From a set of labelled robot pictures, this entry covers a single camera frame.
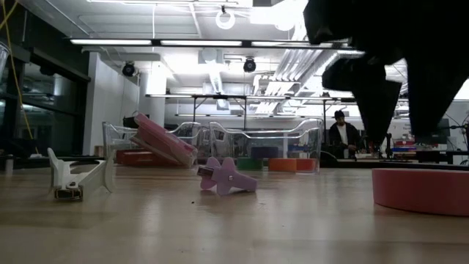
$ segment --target wooden table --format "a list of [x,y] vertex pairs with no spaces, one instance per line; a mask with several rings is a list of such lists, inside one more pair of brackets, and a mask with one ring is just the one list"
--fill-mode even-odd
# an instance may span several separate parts
[[54,201],[49,173],[0,178],[0,263],[469,263],[469,219],[374,205],[369,169],[218,197],[193,170],[120,167],[85,202]]

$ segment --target yellow cable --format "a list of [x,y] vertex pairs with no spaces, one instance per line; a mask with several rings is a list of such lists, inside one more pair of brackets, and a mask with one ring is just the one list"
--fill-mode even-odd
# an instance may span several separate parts
[[[15,77],[15,84],[16,84],[16,89],[18,90],[18,99],[20,101],[20,106],[21,106],[21,109],[23,109],[23,113],[24,113],[24,122],[26,123],[26,127],[28,128],[28,132],[29,132],[29,137],[31,137],[31,139],[34,139],[34,137],[32,136],[32,133],[31,133],[31,128],[29,127],[29,122],[28,122],[28,117],[26,116],[26,110],[24,109],[23,107],[23,96],[21,95],[21,89],[20,89],[20,84],[18,83],[18,77],[16,75],[16,69],[15,69],[15,60],[13,59],[13,50],[12,50],[12,43],[11,43],[11,40],[10,40],[10,31],[8,29],[8,22],[7,22],[7,9],[5,7],[5,0],[2,0],[3,1],[3,16],[5,17],[4,21],[2,22],[2,24],[0,25],[0,29],[1,27],[3,26],[3,23],[4,25],[6,26],[5,29],[7,30],[7,41],[8,41],[8,48],[10,50],[10,58],[11,58],[11,62],[12,62],[12,69],[13,69],[13,76]],[[15,8],[17,4],[17,1],[15,1],[15,4],[13,5],[13,8]]]
[[10,16],[13,14],[13,11],[15,11],[15,8],[16,8],[17,5],[18,5],[18,3],[17,3],[17,1],[15,1],[15,3],[13,4],[12,9],[8,12],[8,15],[5,15],[5,13],[3,14],[5,18],[0,23],[0,29],[3,29],[3,26],[5,26],[5,24],[7,23],[8,18],[10,18]]

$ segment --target person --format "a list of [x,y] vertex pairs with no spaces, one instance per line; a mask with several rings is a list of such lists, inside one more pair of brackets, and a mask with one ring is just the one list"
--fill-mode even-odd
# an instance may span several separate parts
[[329,128],[329,144],[336,158],[349,158],[357,151],[360,134],[357,128],[345,122],[343,111],[336,111],[334,117],[336,123]]

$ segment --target black cap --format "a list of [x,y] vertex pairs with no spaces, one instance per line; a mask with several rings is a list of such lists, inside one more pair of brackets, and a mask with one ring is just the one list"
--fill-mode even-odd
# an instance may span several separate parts
[[344,114],[343,111],[338,110],[338,111],[336,111],[336,112],[334,113],[334,117],[335,117],[336,120],[337,120],[337,119],[340,118],[340,117],[345,117],[345,114]]

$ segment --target clear plastic container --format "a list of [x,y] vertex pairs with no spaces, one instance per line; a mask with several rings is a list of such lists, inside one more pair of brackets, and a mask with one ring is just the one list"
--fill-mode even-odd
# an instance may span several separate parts
[[[172,133],[184,142],[191,144],[199,150],[198,158],[205,158],[210,155],[210,131],[208,127],[204,127],[197,122],[184,122]],[[133,143],[130,138],[137,134],[135,128],[125,128],[103,122],[103,143],[104,156],[112,150],[135,150],[141,147]]]
[[318,172],[322,129],[322,120],[318,119],[306,119],[295,128],[282,131],[233,130],[224,128],[218,122],[211,122],[212,156],[232,157],[236,161],[242,159],[243,162],[248,159],[270,159],[275,162],[288,160],[290,163],[298,161],[298,164],[306,162],[308,166],[299,165],[295,171]]

